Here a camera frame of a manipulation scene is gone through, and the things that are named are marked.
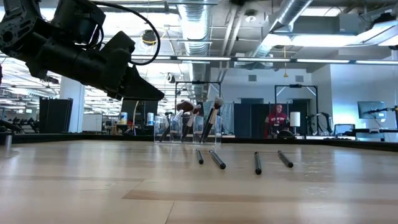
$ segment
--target white wall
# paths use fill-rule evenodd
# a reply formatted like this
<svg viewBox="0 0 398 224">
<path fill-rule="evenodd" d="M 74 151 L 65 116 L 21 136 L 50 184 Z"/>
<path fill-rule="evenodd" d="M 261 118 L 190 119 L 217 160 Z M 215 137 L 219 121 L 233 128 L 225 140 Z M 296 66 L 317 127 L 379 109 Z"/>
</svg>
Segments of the white wall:
<svg viewBox="0 0 398 224">
<path fill-rule="evenodd" d="M 357 127 L 377 128 L 371 119 L 359 119 L 358 101 L 385 101 L 386 107 L 396 105 L 398 74 L 392 66 L 332 65 L 333 120 L 354 123 Z M 395 128 L 394 114 L 388 113 L 385 128 Z"/>
<path fill-rule="evenodd" d="M 296 75 L 302 75 L 304 82 L 302 85 L 311 85 L 311 74 L 304 69 L 289 69 L 284 77 L 285 71 L 279 70 L 243 70 L 229 69 L 221 85 L 221 94 L 226 102 L 240 103 L 241 98 L 263 98 L 264 102 L 275 102 L 274 85 L 297 84 Z M 249 82 L 248 75 L 257 75 L 256 82 Z M 278 103 L 286 103 L 291 99 L 315 99 L 307 89 L 286 88 L 279 96 Z"/>
<path fill-rule="evenodd" d="M 397 105 L 397 67 L 327 65 L 312 74 L 312 82 L 319 87 L 319 111 L 332 114 L 335 124 L 378 128 L 372 119 L 359 119 L 358 101 L 384 101 L 386 107 Z M 396 128 L 394 113 L 388 112 L 386 121 L 380 124 L 385 128 Z M 396 135 L 389 134 L 386 140 L 396 141 Z"/>
<path fill-rule="evenodd" d="M 313 85 L 318 86 L 318 110 L 333 116 L 332 94 L 331 94 L 331 73 L 330 65 L 318 69 L 312 73 Z M 311 104 L 312 113 L 315 114 L 315 103 Z"/>
</svg>

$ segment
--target person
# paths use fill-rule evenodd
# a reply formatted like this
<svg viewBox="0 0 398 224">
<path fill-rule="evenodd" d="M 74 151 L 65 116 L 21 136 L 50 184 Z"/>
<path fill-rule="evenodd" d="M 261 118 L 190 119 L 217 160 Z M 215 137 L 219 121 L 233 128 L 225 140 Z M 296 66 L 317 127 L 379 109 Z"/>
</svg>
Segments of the person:
<svg viewBox="0 0 398 224">
<path fill-rule="evenodd" d="M 264 132 L 264 137 L 268 138 L 270 135 L 269 130 L 270 128 L 273 128 L 275 125 L 278 125 L 279 128 L 278 130 L 281 130 L 283 128 L 283 124 L 288 121 L 288 117 L 286 114 L 283 113 L 282 111 L 283 106 L 282 105 L 275 105 L 274 109 L 271 111 L 271 114 L 268 115 L 266 118 L 266 130 Z"/>
</svg>

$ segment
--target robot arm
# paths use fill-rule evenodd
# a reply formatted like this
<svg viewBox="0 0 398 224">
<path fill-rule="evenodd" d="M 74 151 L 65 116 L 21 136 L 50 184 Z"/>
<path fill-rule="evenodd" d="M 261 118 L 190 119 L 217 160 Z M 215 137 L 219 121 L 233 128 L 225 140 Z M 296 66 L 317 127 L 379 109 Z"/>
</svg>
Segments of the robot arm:
<svg viewBox="0 0 398 224">
<path fill-rule="evenodd" d="M 43 20 L 38 0 L 4 0 L 4 8 L 0 50 L 26 62 L 33 77 L 46 79 L 52 71 L 119 100 L 164 97 L 128 66 L 135 43 L 124 32 L 100 50 L 105 14 L 89 0 L 60 0 L 51 23 Z"/>
</svg>

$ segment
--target white column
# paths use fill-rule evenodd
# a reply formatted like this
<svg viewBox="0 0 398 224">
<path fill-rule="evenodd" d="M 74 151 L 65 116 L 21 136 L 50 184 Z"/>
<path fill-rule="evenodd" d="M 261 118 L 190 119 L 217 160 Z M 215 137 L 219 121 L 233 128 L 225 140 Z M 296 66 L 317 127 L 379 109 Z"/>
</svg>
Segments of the white column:
<svg viewBox="0 0 398 224">
<path fill-rule="evenodd" d="M 83 125 L 83 112 L 85 109 L 85 86 L 78 81 L 62 77 L 60 99 L 68 98 L 73 99 L 69 131 L 80 133 Z"/>
</svg>

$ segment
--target pipe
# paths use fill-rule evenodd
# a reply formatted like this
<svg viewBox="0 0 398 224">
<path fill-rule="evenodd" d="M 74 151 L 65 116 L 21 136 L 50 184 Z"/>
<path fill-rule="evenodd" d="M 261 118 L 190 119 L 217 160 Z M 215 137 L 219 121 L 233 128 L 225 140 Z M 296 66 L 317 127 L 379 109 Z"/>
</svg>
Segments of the pipe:
<svg viewBox="0 0 398 224">
<path fill-rule="evenodd" d="M 242 20 L 243 20 L 245 12 L 246 12 L 246 10 L 244 9 L 244 7 L 242 7 L 240 9 L 240 11 L 239 11 L 238 21 L 236 21 L 236 24 L 235 24 L 235 27 L 234 27 L 234 31 L 233 31 L 232 37 L 231 37 L 231 42 L 229 43 L 228 50 L 226 51 L 226 54 L 225 54 L 226 56 L 230 56 L 231 55 L 231 52 L 232 52 L 232 49 L 234 47 L 236 37 L 238 36 L 239 28 L 241 27 Z"/>
<path fill-rule="evenodd" d="M 132 9 L 139 13 L 166 13 L 166 14 L 176 14 L 179 15 L 176 6 L 166 7 L 164 4 L 122 4 L 122 6 Z M 112 7 L 99 7 L 103 12 L 123 12 L 120 9 L 115 9 Z"/>
<path fill-rule="evenodd" d="M 269 26 L 265 33 L 264 40 L 270 31 L 277 30 L 284 26 L 291 26 L 303 13 L 303 11 L 311 4 L 313 0 L 284 0 L 280 5 L 280 10 L 275 21 Z M 266 57 L 273 46 L 264 45 L 263 43 L 253 53 L 253 57 Z"/>
<path fill-rule="evenodd" d="M 220 52 L 221 56 L 223 56 L 225 54 L 226 46 L 227 46 L 228 40 L 229 40 L 229 35 L 231 35 L 232 25 L 234 24 L 236 10 L 237 10 L 236 6 L 233 6 L 233 8 L 231 9 L 231 17 L 229 18 L 228 25 L 226 27 L 226 32 L 225 32 L 224 41 L 223 41 L 223 47 L 221 48 L 221 52 Z"/>
<path fill-rule="evenodd" d="M 183 38 L 186 40 L 208 40 L 210 7 L 199 4 L 177 6 L 181 15 Z M 209 44 L 206 42 L 186 42 L 185 51 L 189 56 L 206 56 Z M 190 65 L 190 80 L 205 81 L 206 64 L 193 63 Z M 201 97 L 202 89 L 193 87 L 195 97 Z"/>
</svg>

